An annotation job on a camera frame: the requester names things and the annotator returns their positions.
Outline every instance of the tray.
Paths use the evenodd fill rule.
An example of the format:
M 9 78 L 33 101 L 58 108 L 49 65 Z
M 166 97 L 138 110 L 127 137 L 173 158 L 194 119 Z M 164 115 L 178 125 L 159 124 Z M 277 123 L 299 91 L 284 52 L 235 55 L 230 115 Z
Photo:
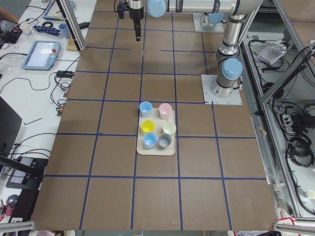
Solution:
M 150 117 L 142 117 L 141 114 L 139 119 L 139 128 L 138 128 L 138 139 L 137 139 L 137 152 L 140 155 L 152 155 L 152 156 L 171 156 L 175 153 L 176 150 L 176 140 L 175 140 L 175 134 L 172 134 L 172 142 L 167 148 L 161 148 L 158 143 L 155 145 L 153 149 L 144 149 L 143 146 L 143 135 L 145 134 L 141 130 L 141 124 L 145 120 L 151 120 L 154 122 L 155 127 L 153 133 L 156 134 L 156 136 L 159 136 L 163 133 L 163 125 L 170 121 L 175 123 L 175 112 L 173 111 L 169 117 L 169 119 L 162 119 L 159 116 L 158 108 L 152 108 Z

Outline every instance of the blue cup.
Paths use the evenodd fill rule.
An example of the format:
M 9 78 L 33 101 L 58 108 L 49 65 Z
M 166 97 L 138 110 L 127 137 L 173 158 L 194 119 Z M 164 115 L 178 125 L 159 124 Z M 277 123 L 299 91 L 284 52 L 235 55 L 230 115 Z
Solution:
M 147 102 L 147 101 L 141 102 L 140 106 L 139 106 L 141 116 L 142 117 L 149 117 L 151 115 L 152 108 L 153 108 L 153 106 L 152 106 L 151 102 Z
M 71 34 L 68 28 L 68 25 L 66 23 L 62 23 L 59 25 L 59 29 L 60 29 L 60 33 L 66 38 L 66 39 L 70 39 L 71 38 Z
M 154 148 L 154 146 L 156 145 L 158 141 L 158 138 L 157 136 L 150 132 L 150 133 L 146 133 L 144 136 L 143 136 L 143 144 L 144 144 L 144 148 L 145 149 L 152 149 Z

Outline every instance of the mounting plate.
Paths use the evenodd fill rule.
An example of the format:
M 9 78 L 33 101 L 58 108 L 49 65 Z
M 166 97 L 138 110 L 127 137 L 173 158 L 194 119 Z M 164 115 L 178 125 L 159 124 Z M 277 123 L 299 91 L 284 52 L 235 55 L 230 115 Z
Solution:
M 204 28 L 200 24 L 200 18 L 203 13 L 193 13 L 193 24 L 195 26 L 195 32 L 207 32 L 207 33 L 224 33 L 224 28 L 222 23 L 216 24 L 213 28 Z
M 203 98 L 205 104 L 221 104 L 221 105 L 242 105 L 242 99 L 240 91 L 238 89 L 233 90 L 232 94 L 227 98 L 220 98 L 215 96 L 210 91 L 210 85 L 212 81 L 217 79 L 217 75 L 201 75 L 202 89 L 203 89 Z

